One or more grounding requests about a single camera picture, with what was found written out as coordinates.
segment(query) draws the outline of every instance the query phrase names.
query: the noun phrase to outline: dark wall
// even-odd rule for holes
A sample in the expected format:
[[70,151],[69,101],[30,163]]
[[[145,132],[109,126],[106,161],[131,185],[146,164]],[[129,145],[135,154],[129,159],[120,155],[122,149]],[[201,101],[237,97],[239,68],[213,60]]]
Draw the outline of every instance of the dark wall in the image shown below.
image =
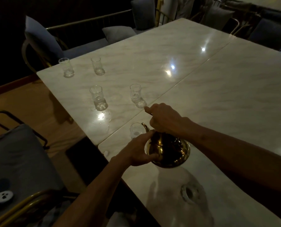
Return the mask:
[[32,74],[21,56],[25,15],[44,27],[131,8],[131,0],[0,0],[0,85]]

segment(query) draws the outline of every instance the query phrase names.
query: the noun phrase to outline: game controller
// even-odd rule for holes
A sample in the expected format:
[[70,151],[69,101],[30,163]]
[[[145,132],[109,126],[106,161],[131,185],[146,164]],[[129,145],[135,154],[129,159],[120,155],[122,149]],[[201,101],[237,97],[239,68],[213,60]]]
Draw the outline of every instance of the game controller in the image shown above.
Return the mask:
[[10,199],[12,199],[13,196],[14,196],[14,193],[12,193],[9,190],[1,192],[0,193],[0,203],[8,202]]

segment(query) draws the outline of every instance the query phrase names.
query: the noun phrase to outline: glass cup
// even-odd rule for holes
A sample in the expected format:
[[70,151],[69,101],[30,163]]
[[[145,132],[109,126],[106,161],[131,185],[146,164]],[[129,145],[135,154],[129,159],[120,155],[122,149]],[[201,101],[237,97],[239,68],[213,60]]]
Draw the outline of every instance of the glass cup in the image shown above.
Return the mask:
[[90,92],[94,101],[95,109],[98,111],[106,110],[108,104],[104,98],[103,88],[101,86],[95,85],[90,88]]
[[59,63],[64,71],[64,77],[70,78],[74,76],[74,70],[68,58],[59,59]]
[[144,133],[146,133],[146,129],[143,125],[141,125],[141,123],[136,122],[130,126],[130,135],[132,139]]
[[98,76],[102,76],[105,74],[105,70],[103,69],[103,65],[101,63],[101,58],[100,57],[94,57],[91,58],[92,61],[92,66],[95,74]]
[[135,103],[138,108],[147,106],[146,101],[141,97],[141,86],[139,84],[132,84],[130,86],[130,96],[132,102]]

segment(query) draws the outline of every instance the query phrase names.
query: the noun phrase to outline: hand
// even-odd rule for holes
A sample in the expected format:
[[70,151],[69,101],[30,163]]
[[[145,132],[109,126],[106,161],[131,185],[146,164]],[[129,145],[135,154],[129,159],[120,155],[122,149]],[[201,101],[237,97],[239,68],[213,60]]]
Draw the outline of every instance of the hand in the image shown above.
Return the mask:
[[165,103],[154,103],[151,107],[145,107],[145,111],[152,115],[150,125],[154,129],[180,138],[186,117],[181,117],[176,110]]
[[128,166],[140,166],[159,159],[158,154],[147,155],[145,153],[145,144],[154,134],[154,130],[151,130],[145,134],[141,134],[138,137],[132,139],[128,145],[123,148],[117,155]]

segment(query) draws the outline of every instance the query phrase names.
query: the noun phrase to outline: metallic teapot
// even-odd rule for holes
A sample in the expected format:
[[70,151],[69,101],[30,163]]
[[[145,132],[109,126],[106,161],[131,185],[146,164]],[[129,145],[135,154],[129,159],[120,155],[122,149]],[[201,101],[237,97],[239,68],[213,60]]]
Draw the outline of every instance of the metallic teapot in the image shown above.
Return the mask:
[[[150,131],[146,124],[142,123],[142,125],[145,127],[146,132]],[[162,168],[173,168],[180,166],[188,159],[190,146],[183,139],[167,133],[155,132],[147,146],[147,154],[154,153],[160,156],[159,161],[153,161],[155,165]]]

